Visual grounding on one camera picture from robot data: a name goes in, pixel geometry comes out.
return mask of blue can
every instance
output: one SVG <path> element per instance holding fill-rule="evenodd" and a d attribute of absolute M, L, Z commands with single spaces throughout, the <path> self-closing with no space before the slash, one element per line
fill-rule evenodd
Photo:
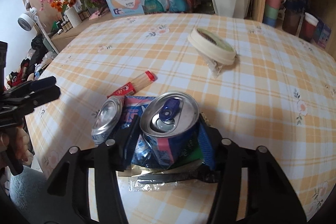
<path fill-rule="evenodd" d="M 197 102 L 184 92 L 166 92 L 149 104 L 141 116 L 140 128 L 161 166 L 175 163 L 195 132 L 198 117 Z"/>

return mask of wall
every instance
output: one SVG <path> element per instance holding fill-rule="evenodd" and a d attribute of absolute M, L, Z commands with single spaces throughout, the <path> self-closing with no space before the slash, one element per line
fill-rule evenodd
<path fill-rule="evenodd" d="M 17 70 L 36 36 L 35 29 L 27 32 L 17 23 L 25 11 L 22 0 L 0 0 L 0 40 L 8 43 L 5 77 Z"/>

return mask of person's hand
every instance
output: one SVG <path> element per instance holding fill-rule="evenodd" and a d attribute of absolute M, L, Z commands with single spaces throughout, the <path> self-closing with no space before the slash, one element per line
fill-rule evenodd
<path fill-rule="evenodd" d="M 33 155 L 28 150 L 29 135 L 22 129 L 16 128 L 16 149 L 15 157 L 22 161 L 24 165 L 29 165 L 33 161 Z M 5 133 L 0 133 L 0 151 L 4 151 L 9 144 L 9 137 Z M 0 168 L 6 167 L 6 162 L 0 155 Z"/>

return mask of flower print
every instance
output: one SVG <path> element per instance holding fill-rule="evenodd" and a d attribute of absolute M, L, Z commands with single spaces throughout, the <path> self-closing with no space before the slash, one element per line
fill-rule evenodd
<path fill-rule="evenodd" d="M 294 89 L 294 97 L 297 99 L 296 108 L 299 112 L 299 115 L 296 117 L 296 125 L 298 126 L 302 124 L 302 116 L 306 116 L 308 114 L 308 111 L 307 105 L 303 100 L 301 100 L 300 93 L 297 89 Z"/>
<path fill-rule="evenodd" d="M 308 114 L 307 105 L 304 101 L 298 100 L 296 105 L 297 105 L 297 110 L 298 112 L 300 112 L 300 114 L 302 114 L 303 116 L 306 116 Z"/>
<path fill-rule="evenodd" d="M 322 185 L 322 188 L 320 188 L 319 194 L 317 196 L 317 200 L 319 202 L 323 202 L 326 199 L 325 194 L 327 193 L 327 189 L 328 189 L 328 182 L 325 181 Z"/>
<path fill-rule="evenodd" d="M 53 171 L 53 170 L 52 170 L 51 168 L 46 168 L 45 170 L 43 170 L 43 173 L 44 173 L 45 176 L 48 178 L 48 177 L 50 177 L 52 171 Z"/>
<path fill-rule="evenodd" d="M 257 26 L 255 29 L 250 30 L 250 33 L 254 34 L 265 34 L 261 26 Z"/>
<path fill-rule="evenodd" d="M 169 29 L 159 29 L 159 30 L 157 31 L 157 34 L 158 34 L 158 35 L 163 35 L 163 34 L 165 34 L 165 33 L 169 33 L 169 32 L 170 32 Z"/>
<path fill-rule="evenodd" d="M 50 156 L 48 157 L 48 165 L 54 169 L 57 166 L 58 162 L 59 162 L 58 154 L 55 150 L 52 150 L 50 152 Z"/>
<path fill-rule="evenodd" d="M 99 48 L 98 48 L 98 52 L 102 52 L 102 51 L 105 51 L 105 50 L 109 50 L 109 49 L 111 49 L 111 48 L 112 48 L 111 45 L 105 46 L 105 45 L 103 45 L 103 44 L 100 44 L 100 45 L 99 45 Z"/>
<path fill-rule="evenodd" d="M 137 17 L 128 17 L 128 18 L 126 18 L 126 20 L 128 20 L 129 23 L 135 22 L 136 19 L 137 19 Z"/>
<path fill-rule="evenodd" d="M 95 111 L 95 112 L 93 112 L 93 113 L 91 114 L 91 116 L 94 116 L 94 118 L 97 118 L 97 117 L 98 117 L 98 114 L 99 114 L 99 111 L 100 111 L 100 109 L 97 110 L 97 111 Z"/>
<path fill-rule="evenodd" d="M 158 30 L 158 27 L 150 27 L 148 29 L 149 32 L 156 32 Z"/>
<path fill-rule="evenodd" d="M 165 33 L 169 33 L 170 29 L 166 27 L 166 25 L 160 25 L 158 27 L 150 27 L 148 29 L 149 34 L 146 37 L 155 37 L 156 35 L 164 35 Z"/>
<path fill-rule="evenodd" d="M 38 110 L 38 113 L 39 113 L 39 116 L 40 118 L 42 119 L 42 116 L 45 114 L 47 108 L 50 106 L 50 103 L 47 103 L 41 107 L 39 107 L 39 110 Z"/>
<path fill-rule="evenodd" d="M 309 209 L 308 209 L 308 212 L 306 213 L 307 215 L 307 220 L 310 220 L 313 215 L 316 213 L 317 211 L 317 204 L 319 202 L 317 200 L 313 200 L 311 203 L 310 203 L 310 206 L 309 206 Z"/>
<path fill-rule="evenodd" d="M 311 197 L 311 202 L 306 212 L 307 220 L 321 208 L 324 201 L 327 199 L 328 181 L 325 181 L 320 188 L 314 188 L 314 194 Z"/>

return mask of roll of masking tape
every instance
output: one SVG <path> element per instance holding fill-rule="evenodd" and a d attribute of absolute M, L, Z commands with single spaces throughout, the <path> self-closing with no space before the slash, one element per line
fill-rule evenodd
<path fill-rule="evenodd" d="M 277 25 L 277 20 L 264 16 L 262 21 L 264 24 L 275 27 Z"/>
<path fill-rule="evenodd" d="M 281 5 L 281 0 L 266 0 L 265 3 L 271 6 L 272 8 L 279 10 L 280 5 Z"/>
<path fill-rule="evenodd" d="M 232 65 L 235 61 L 236 50 L 221 37 L 208 30 L 194 28 L 188 36 L 188 41 L 198 51 L 223 65 Z"/>
<path fill-rule="evenodd" d="M 264 15 L 271 18 L 271 19 L 277 19 L 278 18 L 278 12 L 279 9 L 274 9 L 268 4 L 265 5 L 265 12 Z"/>

